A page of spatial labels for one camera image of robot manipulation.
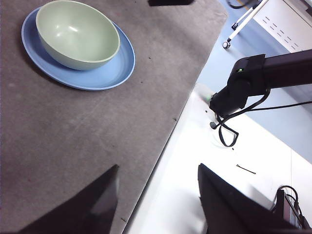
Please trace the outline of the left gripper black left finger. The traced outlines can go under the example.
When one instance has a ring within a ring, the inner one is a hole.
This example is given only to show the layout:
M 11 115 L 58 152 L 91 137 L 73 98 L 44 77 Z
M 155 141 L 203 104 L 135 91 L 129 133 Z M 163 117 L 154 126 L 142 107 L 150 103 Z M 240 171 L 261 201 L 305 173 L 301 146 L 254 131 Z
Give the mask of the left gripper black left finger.
M 108 234 L 118 203 L 114 165 L 75 196 L 19 231 L 20 234 Z

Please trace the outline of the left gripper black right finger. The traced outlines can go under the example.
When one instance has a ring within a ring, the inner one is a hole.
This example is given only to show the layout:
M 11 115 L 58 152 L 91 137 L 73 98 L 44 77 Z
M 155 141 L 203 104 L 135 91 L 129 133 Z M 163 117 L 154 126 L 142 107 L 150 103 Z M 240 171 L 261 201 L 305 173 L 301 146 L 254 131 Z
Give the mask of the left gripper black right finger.
M 310 234 L 270 212 L 204 164 L 198 166 L 200 201 L 209 234 Z

